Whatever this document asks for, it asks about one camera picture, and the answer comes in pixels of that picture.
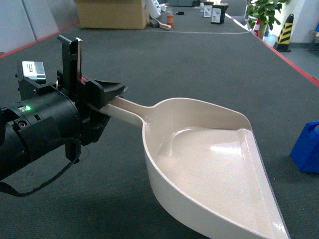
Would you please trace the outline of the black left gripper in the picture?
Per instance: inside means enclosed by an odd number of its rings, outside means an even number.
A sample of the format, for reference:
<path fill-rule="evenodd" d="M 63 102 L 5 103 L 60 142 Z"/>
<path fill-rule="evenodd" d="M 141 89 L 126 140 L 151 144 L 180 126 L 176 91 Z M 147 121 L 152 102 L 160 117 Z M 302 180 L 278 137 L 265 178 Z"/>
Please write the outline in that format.
<path fill-rule="evenodd" d="M 22 75 L 22 61 L 17 64 L 21 100 L 14 105 L 14 158 L 31 163 L 60 146 L 66 158 L 79 159 L 81 147 L 96 142 L 108 116 L 95 113 L 123 94 L 126 85 L 118 82 L 86 79 L 81 72 L 82 41 L 59 35 L 62 66 L 56 83 L 38 84 Z"/>

